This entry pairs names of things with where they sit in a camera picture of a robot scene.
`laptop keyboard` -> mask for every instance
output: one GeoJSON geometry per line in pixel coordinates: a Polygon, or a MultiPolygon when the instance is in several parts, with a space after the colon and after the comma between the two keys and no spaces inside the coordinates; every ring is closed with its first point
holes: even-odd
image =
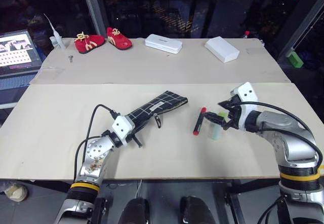
{"type": "Polygon", "coordinates": [[[14,89],[29,86],[29,82],[35,77],[35,74],[26,76],[17,76],[0,79],[0,90],[14,89]]]}

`green object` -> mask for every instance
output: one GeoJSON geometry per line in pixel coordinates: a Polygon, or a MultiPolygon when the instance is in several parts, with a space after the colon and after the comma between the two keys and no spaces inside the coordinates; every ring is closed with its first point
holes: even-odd
{"type": "Polygon", "coordinates": [[[303,60],[300,59],[296,52],[292,52],[288,59],[295,68],[301,68],[301,66],[304,64],[303,60]]]}
{"type": "MultiPolygon", "coordinates": [[[[223,118],[227,117],[227,113],[221,111],[220,113],[217,114],[218,116],[221,116],[223,118]]],[[[221,137],[221,133],[223,131],[222,126],[215,124],[214,128],[213,128],[213,133],[212,133],[212,139],[213,140],[218,140],[221,137]]]]}

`laptop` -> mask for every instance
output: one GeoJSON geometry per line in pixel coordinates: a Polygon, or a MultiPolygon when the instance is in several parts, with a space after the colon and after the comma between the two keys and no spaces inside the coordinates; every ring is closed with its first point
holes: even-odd
{"type": "Polygon", "coordinates": [[[0,104],[17,102],[41,65],[27,30],[0,34],[0,104]]]}

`beige table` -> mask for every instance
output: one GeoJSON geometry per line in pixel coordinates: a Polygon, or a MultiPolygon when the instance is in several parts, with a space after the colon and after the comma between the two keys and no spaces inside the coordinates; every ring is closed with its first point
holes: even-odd
{"type": "MultiPolygon", "coordinates": [[[[200,108],[219,111],[217,102],[228,99],[237,85],[31,85],[0,129],[0,178],[72,179],[75,150],[96,104],[127,114],[165,90],[188,97],[189,103],[166,113],[161,129],[151,120],[138,134],[142,148],[130,142],[114,152],[107,178],[278,177],[272,146],[259,136],[229,129],[213,141],[207,121],[199,136],[192,134],[200,108]]],[[[324,149],[324,126],[294,84],[253,86],[260,101],[304,120],[324,149]]],[[[98,110],[91,135],[112,123],[108,112],[98,110]]]]}
{"type": "Polygon", "coordinates": [[[258,39],[226,39],[240,50],[238,58],[223,64],[209,52],[207,39],[181,39],[179,54],[146,47],[132,39],[126,51],[106,42],[88,54],[76,50],[73,39],[65,51],[53,50],[33,84],[202,84],[290,82],[258,39]],[[73,56],[70,63],[68,56],[73,56]]]}

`white label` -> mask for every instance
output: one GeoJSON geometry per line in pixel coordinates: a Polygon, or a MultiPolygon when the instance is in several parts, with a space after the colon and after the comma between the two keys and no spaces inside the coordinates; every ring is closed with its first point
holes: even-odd
{"type": "Polygon", "coordinates": [[[157,109],[159,106],[163,105],[164,102],[160,101],[159,103],[155,104],[153,107],[150,108],[151,111],[154,111],[155,109],[157,109]]]}

